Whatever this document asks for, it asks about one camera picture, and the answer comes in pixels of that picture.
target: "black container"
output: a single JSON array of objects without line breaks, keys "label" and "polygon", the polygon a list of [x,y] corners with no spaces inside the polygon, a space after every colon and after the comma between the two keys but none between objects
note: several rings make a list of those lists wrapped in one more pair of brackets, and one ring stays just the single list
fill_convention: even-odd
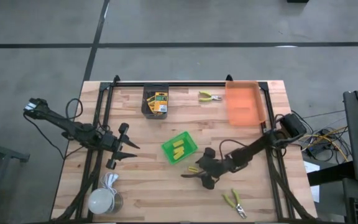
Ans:
[{"label": "black container", "polygon": [[168,83],[145,83],[143,87],[143,97],[142,97],[142,113],[147,119],[165,119],[168,115],[168,105],[167,112],[161,112],[162,114],[155,114],[149,108],[147,99],[154,96],[156,92],[168,93],[169,85]]}]

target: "pliers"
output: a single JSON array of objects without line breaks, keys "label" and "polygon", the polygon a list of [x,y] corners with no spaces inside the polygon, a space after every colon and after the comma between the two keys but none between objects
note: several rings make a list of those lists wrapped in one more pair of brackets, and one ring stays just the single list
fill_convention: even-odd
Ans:
[{"label": "pliers", "polygon": [[209,102],[212,100],[222,100],[220,96],[212,95],[207,91],[200,91],[200,95],[207,96],[207,98],[199,98],[198,101],[200,102]]},{"label": "pliers", "polygon": [[241,207],[240,205],[240,197],[239,197],[239,194],[236,192],[236,190],[234,189],[231,189],[233,195],[234,195],[234,198],[236,199],[236,202],[237,203],[234,203],[232,202],[229,197],[225,194],[222,194],[223,198],[225,199],[225,201],[234,209],[236,209],[237,213],[241,216],[241,218],[247,218],[247,215],[244,211],[244,209]]}]

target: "wooden tabletop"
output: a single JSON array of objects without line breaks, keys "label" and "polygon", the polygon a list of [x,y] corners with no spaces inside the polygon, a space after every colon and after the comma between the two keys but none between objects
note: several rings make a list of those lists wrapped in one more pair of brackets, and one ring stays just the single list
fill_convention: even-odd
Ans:
[{"label": "wooden tabletop", "polygon": [[[84,113],[77,121],[92,123],[99,84],[84,82],[80,97]],[[268,85],[274,113],[290,113],[284,82],[268,81]],[[198,92],[201,90],[220,95],[223,100],[200,103]],[[180,177],[202,156],[205,147],[219,150],[219,143],[224,139],[250,144],[262,135],[260,126],[239,128],[228,123],[224,87],[170,87],[168,117],[163,120],[144,118],[140,111],[142,93],[141,87],[114,88],[109,125],[113,133],[117,133],[121,123],[128,123],[127,134],[140,149],[124,146],[124,152],[138,157],[118,162],[115,170],[105,168],[111,152],[104,152],[101,176],[111,171],[119,174],[113,187],[124,197],[124,206],[115,215],[95,215],[94,222],[243,222],[222,198],[223,193],[231,194],[231,188],[239,192],[247,222],[276,220],[265,151],[254,156],[245,169],[235,174],[224,174],[214,190],[203,188],[200,179]],[[191,134],[198,150],[181,162],[170,165],[161,144],[184,131]],[[78,146],[77,142],[71,142],[67,153]],[[225,154],[238,147],[235,143],[225,142],[222,150]],[[52,218],[61,215],[79,191],[85,157],[86,149],[82,149],[66,159]],[[299,147],[288,147],[284,161],[291,191],[316,217]],[[280,199],[285,209],[282,192]]]}]

